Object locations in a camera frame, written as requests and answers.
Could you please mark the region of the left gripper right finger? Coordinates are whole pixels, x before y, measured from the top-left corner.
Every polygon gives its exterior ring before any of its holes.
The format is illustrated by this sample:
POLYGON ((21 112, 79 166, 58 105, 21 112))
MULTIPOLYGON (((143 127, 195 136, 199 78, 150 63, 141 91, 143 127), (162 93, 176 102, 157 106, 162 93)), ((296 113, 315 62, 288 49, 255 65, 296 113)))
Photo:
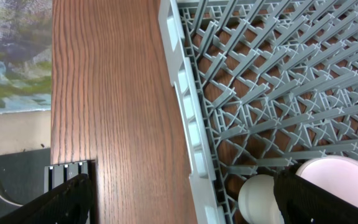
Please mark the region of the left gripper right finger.
POLYGON ((285 224, 358 224, 358 208, 293 172, 273 177, 273 194, 285 224))

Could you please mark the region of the white cup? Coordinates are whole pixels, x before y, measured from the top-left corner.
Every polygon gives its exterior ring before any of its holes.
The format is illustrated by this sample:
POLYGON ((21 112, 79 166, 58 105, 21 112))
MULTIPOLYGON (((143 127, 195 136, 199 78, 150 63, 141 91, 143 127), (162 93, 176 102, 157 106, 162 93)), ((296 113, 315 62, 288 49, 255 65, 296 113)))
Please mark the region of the white cup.
POLYGON ((243 218, 252 224, 284 224, 273 194, 274 180, 270 175, 255 175, 241 187, 238 206, 243 218))

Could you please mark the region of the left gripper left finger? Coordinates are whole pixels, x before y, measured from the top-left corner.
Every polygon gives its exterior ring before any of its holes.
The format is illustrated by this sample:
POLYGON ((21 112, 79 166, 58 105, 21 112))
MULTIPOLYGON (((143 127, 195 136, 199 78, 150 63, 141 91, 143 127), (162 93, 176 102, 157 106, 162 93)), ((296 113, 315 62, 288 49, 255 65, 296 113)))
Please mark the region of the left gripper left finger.
POLYGON ((0 218, 0 224, 85 224, 94 204, 93 185, 78 174, 0 218))

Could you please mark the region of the pink bowl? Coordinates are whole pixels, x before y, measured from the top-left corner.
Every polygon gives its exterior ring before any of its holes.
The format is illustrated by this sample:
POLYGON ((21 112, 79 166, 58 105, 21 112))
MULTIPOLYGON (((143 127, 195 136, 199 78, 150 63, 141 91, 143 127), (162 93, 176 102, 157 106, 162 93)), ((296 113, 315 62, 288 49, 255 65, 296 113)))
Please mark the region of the pink bowl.
POLYGON ((358 161, 342 156, 311 159, 296 175, 358 208, 358 161))

